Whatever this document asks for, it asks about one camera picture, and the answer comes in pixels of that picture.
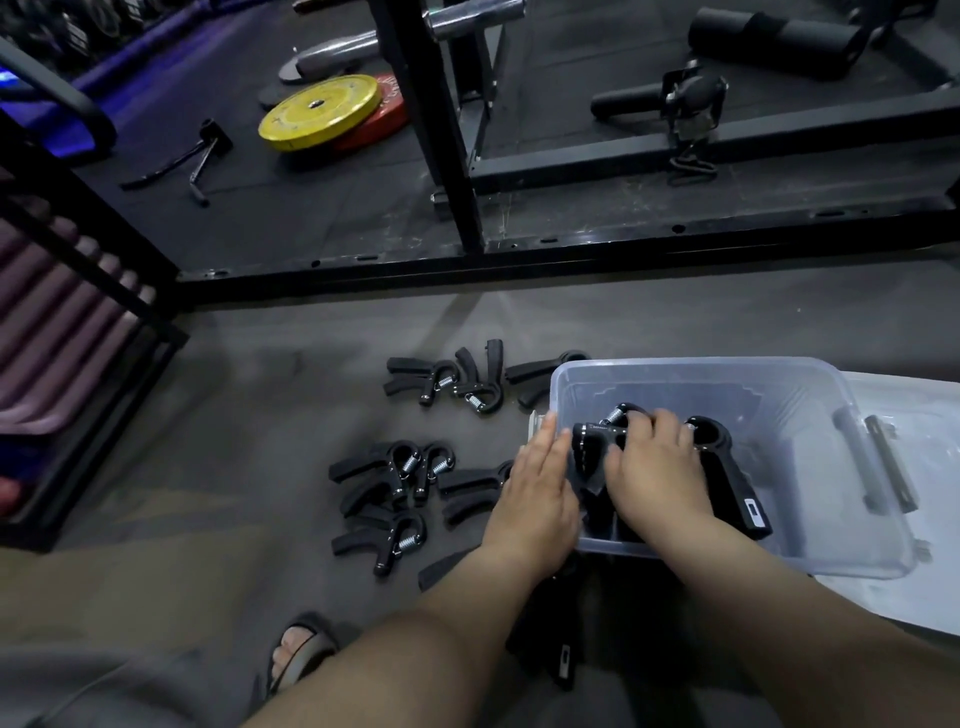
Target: hand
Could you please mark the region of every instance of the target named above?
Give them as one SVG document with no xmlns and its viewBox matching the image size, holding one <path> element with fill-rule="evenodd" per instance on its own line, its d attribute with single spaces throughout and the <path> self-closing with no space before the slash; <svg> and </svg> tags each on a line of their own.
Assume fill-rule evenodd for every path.
<svg viewBox="0 0 960 728">
<path fill-rule="evenodd" d="M 570 430 L 554 440 L 557 414 L 520 448 L 493 508 L 481 548 L 528 570 L 533 584 L 552 576 L 577 544 L 580 502 L 566 479 Z"/>
<path fill-rule="evenodd" d="M 627 416 L 625 448 L 610 446 L 604 460 L 607 491 L 620 517 L 647 542 L 665 527 L 712 518 L 693 429 L 665 409 L 653 420 L 640 412 Z"/>
</svg>

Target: foot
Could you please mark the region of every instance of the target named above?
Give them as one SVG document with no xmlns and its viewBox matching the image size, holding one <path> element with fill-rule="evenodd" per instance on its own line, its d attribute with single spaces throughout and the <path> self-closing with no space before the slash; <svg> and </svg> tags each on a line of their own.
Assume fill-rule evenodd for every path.
<svg viewBox="0 0 960 728">
<path fill-rule="evenodd" d="M 290 627 L 283 633 L 280 646 L 274 650 L 274 664 L 271 667 L 271 677 L 274 680 L 283 674 L 283 670 L 290 664 L 297 650 L 303 647 L 303 643 L 313 636 L 313 631 L 306 627 Z"/>
</svg>

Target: rolled mat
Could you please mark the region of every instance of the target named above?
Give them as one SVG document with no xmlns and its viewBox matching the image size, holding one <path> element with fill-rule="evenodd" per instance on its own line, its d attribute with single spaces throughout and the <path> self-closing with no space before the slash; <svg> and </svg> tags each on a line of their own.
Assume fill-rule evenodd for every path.
<svg viewBox="0 0 960 728">
<path fill-rule="evenodd" d="M 687 34 L 698 55 L 824 79 L 845 76 L 869 39 L 870 32 L 856 25 L 715 8 L 698 10 Z"/>
</svg>

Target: forearm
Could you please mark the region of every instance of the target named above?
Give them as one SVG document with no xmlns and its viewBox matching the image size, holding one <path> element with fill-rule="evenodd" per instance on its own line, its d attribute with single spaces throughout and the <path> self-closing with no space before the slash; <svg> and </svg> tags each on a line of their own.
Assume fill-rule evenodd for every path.
<svg viewBox="0 0 960 728">
<path fill-rule="evenodd" d="M 327 659 L 249 725 L 469 725 L 532 581 L 522 565 L 476 549 L 412 609 Z"/>
<path fill-rule="evenodd" d="M 949 658 L 725 523 L 707 517 L 649 541 L 787 725 L 939 725 L 937 707 L 957 710 Z"/>
</svg>

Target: yellow weight plate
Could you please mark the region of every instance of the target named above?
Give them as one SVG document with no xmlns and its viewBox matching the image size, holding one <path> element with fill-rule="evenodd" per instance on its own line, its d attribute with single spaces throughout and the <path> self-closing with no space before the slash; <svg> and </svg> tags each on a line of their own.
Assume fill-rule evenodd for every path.
<svg viewBox="0 0 960 728">
<path fill-rule="evenodd" d="M 258 132 L 280 152 L 314 147 L 362 124 L 380 99 L 373 76 L 338 76 L 281 102 L 263 117 Z"/>
</svg>

